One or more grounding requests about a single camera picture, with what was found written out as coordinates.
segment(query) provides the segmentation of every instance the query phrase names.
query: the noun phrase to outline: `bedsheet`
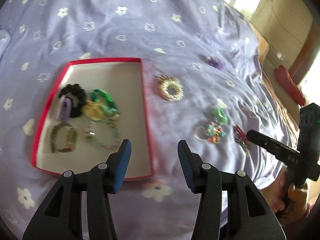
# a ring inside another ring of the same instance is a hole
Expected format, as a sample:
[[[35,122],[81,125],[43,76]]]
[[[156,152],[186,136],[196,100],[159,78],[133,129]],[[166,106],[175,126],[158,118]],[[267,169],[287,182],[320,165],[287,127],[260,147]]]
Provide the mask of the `bedsheet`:
[[[244,170],[259,189],[274,181],[282,163],[257,146],[246,154],[234,142],[233,125],[292,145],[261,81],[258,41],[223,0],[7,0],[0,29],[10,38],[0,60],[0,216],[19,239],[57,179],[29,159],[46,97],[68,61],[141,57],[148,66],[143,78],[155,177],[125,182],[110,196],[119,239],[191,238],[200,196],[186,186],[179,140],[221,171]],[[208,65],[208,56],[226,69]],[[156,77],[162,74],[180,79],[183,100],[161,99]],[[195,133],[217,106],[229,121],[227,136],[215,145]],[[225,192],[222,206],[224,225]],[[83,214],[88,239],[85,207]]]

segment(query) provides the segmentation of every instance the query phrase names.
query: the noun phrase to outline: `tray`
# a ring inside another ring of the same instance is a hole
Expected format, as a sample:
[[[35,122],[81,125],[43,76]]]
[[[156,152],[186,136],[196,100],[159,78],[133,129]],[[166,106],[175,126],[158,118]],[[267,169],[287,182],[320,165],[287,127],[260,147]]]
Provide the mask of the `tray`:
[[[53,127],[59,123],[55,119],[58,94],[67,84],[74,83],[79,83],[87,94],[100,88],[113,97],[121,113],[116,122],[121,133],[120,141],[129,139],[132,143],[132,154],[125,178],[151,177],[152,155],[140,58],[97,58],[69,62],[57,79],[42,112],[35,134],[31,165],[57,174],[67,170],[77,174],[89,171],[95,165],[105,162],[108,156],[115,152],[85,139],[87,134],[80,130],[85,129],[90,119],[84,114],[68,120],[79,133],[76,150],[67,153],[51,152],[50,134]],[[92,128],[99,140],[107,144],[114,141],[111,128],[105,122],[95,122]],[[58,148],[66,145],[64,133],[66,132],[61,129],[55,140]]]

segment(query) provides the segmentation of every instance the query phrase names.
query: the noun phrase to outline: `black scrunchie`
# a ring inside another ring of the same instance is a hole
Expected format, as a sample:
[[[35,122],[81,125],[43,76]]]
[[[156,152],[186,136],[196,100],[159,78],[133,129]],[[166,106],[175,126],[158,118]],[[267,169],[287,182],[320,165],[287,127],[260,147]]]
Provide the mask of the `black scrunchie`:
[[[59,94],[59,98],[61,98],[62,96],[68,93],[71,93],[78,99],[78,105],[76,107],[73,107],[73,100],[70,97],[66,97],[66,98],[69,98],[72,103],[70,117],[71,118],[79,117],[82,114],[81,108],[87,104],[87,95],[84,89],[82,89],[79,84],[74,84],[74,85],[68,84],[65,88],[61,90]]]

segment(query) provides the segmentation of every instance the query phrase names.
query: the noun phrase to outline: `purple pom pom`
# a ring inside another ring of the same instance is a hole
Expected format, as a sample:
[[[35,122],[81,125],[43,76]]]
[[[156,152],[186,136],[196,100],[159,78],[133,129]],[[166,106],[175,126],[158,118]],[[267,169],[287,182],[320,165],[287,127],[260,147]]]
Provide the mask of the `purple pom pom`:
[[[226,69],[226,64],[219,58],[217,57],[208,57],[208,64],[210,66],[215,67],[218,70],[225,70]]]

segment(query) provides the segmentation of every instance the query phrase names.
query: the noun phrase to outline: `red cushion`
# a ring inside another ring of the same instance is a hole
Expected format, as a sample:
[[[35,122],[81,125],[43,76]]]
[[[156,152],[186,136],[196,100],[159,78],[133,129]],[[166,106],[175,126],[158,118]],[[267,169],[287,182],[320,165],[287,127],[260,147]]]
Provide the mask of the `red cushion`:
[[[287,91],[287,93],[292,96],[294,101],[296,101],[300,106],[306,105],[306,99],[301,93],[297,85],[292,81],[288,70],[280,65],[275,69],[275,78],[276,81]]]

